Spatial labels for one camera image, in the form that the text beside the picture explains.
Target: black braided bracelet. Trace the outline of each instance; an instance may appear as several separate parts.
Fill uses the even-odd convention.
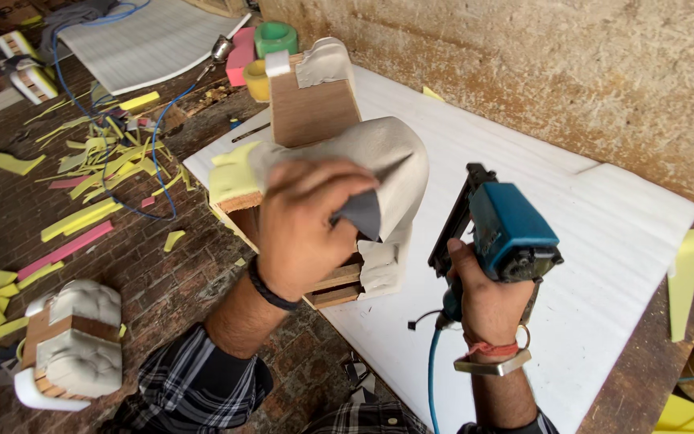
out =
[[[277,294],[270,291],[269,288],[267,288],[267,285],[261,281],[261,278],[258,276],[258,266],[256,264],[257,258],[258,256],[254,256],[251,263],[248,264],[248,277],[251,279],[251,283],[253,283],[256,291],[258,291],[258,293],[260,293],[261,296],[264,297],[264,299],[272,306],[279,307],[284,311],[295,311],[299,303],[294,303],[280,298]]]

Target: pneumatic staple gun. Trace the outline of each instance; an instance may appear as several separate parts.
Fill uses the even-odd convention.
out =
[[[542,277],[564,262],[556,247],[558,238],[514,184],[497,182],[496,173],[481,164],[466,167],[467,181],[427,263],[438,277],[446,276],[451,268],[447,241],[461,237],[472,218],[476,258],[487,277],[501,283],[535,282],[521,316],[520,324],[526,325]],[[462,321],[462,281],[447,277],[447,282],[442,314],[449,322]]]

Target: wall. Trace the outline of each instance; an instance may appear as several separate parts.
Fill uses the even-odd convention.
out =
[[[352,62],[694,202],[694,2],[260,0]]]

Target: shirt sleeve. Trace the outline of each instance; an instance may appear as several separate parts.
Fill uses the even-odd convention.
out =
[[[527,426],[514,429],[492,428],[477,426],[474,423],[466,423],[457,431],[457,434],[558,434],[558,430],[551,419],[548,419],[542,410],[537,409],[537,418]]]
[[[155,350],[138,373],[138,392],[127,396],[101,432],[214,432],[246,422],[272,390],[264,361],[220,350],[196,323]]]

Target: plaid shirt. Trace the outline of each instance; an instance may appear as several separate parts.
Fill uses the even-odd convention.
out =
[[[241,360],[217,348],[196,323],[141,364],[138,389],[100,428],[104,433],[214,433],[243,425],[272,391],[272,376],[257,356]],[[400,402],[344,404],[310,423],[302,434],[427,434]],[[469,423],[458,434],[557,434],[540,413],[520,429]]]

